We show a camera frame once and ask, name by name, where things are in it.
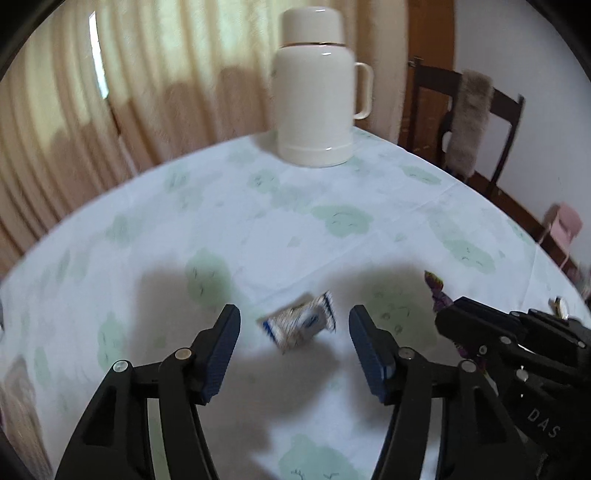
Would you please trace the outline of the purple candy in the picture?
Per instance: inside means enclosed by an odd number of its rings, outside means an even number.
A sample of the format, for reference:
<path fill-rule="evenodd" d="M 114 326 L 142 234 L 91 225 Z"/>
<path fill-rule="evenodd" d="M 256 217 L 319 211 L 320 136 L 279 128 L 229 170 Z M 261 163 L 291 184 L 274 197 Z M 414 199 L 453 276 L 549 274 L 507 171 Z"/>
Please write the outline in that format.
<path fill-rule="evenodd" d="M 431 291 L 433 311 L 435 313 L 439 313 L 454 303 L 454 300 L 445 293 L 445 284 L 439 276 L 430 271 L 426 271 L 424 273 L 424 280 Z"/>

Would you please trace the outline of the small silver blue sachet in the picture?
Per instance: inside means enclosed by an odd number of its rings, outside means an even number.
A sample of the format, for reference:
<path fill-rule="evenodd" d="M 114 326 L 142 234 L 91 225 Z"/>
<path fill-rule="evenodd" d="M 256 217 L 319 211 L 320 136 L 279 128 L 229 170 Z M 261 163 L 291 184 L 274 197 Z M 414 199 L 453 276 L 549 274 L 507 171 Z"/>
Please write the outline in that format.
<path fill-rule="evenodd" d="M 320 296 L 285 307 L 259 319 L 257 325 L 281 353 L 310 343 L 322 331 L 335 333 L 337 320 L 332 293 L 325 291 Z"/>

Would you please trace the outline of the pink plastic basket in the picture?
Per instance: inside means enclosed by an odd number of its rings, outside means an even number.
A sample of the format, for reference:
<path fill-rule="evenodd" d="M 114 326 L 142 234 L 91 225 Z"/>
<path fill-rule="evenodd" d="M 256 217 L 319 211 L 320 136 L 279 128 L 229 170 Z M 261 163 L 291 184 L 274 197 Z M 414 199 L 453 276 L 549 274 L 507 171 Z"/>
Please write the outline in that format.
<path fill-rule="evenodd" d="M 7 439 L 35 479 L 52 479 L 26 360 L 18 356 L 1 381 L 1 425 Z"/>

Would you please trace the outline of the pink small chair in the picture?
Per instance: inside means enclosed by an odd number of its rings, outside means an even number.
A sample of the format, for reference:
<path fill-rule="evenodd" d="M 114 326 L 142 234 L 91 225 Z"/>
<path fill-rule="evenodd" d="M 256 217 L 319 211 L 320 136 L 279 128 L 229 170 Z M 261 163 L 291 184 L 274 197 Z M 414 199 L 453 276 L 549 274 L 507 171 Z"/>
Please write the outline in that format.
<path fill-rule="evenodd" d="M 583 221 L 572 206 L 564 202 L 555 203 L 544 217 L 544 229 L 537 243 L 542 246 L 547 239 L 551 239 L 563 255 L 559 264 L 563 269 L 570 259 L 572 243 L 582 228 Z"/>

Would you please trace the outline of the green patterned tablecloth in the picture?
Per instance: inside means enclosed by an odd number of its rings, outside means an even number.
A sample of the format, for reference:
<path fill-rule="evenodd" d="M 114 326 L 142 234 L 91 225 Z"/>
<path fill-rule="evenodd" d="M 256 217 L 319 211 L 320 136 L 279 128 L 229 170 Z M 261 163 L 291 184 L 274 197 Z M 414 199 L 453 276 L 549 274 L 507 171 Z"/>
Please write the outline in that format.
<path fill-rule="evenodd" d="M 223 479 L 366 479 L 390 411 L 370 394 L 348 314 L 428 359 L 456 364 L 424 273 L 448 295 L 503 311 L 564 298 L 590 313 L 537 243 L 474 190 L 356 131 L 355 154 L 325 169 L 242 137 L 146 172 L 63 221 L 1 285 L 1 381 L 23 356 L 55 473 L 107 370 L 163 360 L 225 304 L 242 329 L 221 392 L 201 408 Z M 281 353 L 257 321 L 332 293 L 337 330 Z"/>

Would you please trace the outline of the grey fuzzy chair cover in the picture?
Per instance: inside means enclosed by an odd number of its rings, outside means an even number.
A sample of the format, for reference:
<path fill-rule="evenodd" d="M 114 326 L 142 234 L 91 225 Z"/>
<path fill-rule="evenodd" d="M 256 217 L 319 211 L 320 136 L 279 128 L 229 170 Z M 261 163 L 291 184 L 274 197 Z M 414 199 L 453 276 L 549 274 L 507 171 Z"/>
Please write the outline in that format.
<path fill-rule="evenodd" d="M 457 178 L 468 180 L 475 173 L 493 98 L 494 87 L 489 76 L 463 71 L 445 156 L 446 168 Z"/>

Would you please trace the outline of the dark wooden chair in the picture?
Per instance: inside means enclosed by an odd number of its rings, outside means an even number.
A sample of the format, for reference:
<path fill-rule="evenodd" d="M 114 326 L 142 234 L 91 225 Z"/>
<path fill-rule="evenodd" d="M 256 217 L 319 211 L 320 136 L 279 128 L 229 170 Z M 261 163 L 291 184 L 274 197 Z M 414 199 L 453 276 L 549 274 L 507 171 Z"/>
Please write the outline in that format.
<path fill-rule="evenodd" d="M 438 127 L 436 137 L 436 165 L 460 180 L 469 180 L 476 171 L 476 161 L 489 117 L 496 116 L 510 125 L 509 133 L 491 180 L 483 195 L 492 199 L 499 193 L 498 181 L 513 146 L 526 99 L 513 99 L 496 89 L 484 74 L 466 70 L 459 73 L 428 66 L 420 57 L 409 61 L 414 69 L 408 121 L 406 149 L 415 150 L 419 120 L 420 91 L 429 90 L 451 100 Z"/>

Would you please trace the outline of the cream thermos jug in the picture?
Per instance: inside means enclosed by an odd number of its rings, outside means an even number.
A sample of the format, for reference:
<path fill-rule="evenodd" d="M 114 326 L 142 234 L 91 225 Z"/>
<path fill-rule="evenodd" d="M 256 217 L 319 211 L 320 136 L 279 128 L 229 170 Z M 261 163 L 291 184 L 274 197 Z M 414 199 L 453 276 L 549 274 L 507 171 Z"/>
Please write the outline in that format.
<path fill-rule="evenodd" d="M 373 107 L 373 68 L 346 47 L 344 19 L 324 6 L 291 8 L 273 59 L 276 148 L 284 161 L 331 167 L 353 156 L 353 123 Z"/>

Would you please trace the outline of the wooden door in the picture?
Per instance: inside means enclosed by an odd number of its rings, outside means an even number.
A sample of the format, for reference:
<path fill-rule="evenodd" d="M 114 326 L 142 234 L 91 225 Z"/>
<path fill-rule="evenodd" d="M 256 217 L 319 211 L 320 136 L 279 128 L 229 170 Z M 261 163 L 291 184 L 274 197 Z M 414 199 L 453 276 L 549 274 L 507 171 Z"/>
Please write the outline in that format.
<path fill-rule="evenodd" d="M 455 2 L 408 3 L 407 86 L 398 144 L 436 163 L 440 124 L 451 96 L 441 79 L 454 69 Z"/>

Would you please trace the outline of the beige curtain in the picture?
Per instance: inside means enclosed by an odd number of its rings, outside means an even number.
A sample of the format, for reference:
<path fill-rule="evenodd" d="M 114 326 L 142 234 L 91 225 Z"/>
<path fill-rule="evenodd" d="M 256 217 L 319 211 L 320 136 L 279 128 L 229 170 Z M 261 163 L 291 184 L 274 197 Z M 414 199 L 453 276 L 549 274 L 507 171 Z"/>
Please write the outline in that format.
<path fill-rule="evenodd" d="M 273 124 L 287 1 L 5 1 L 1 269 L 140 172 Z"/>

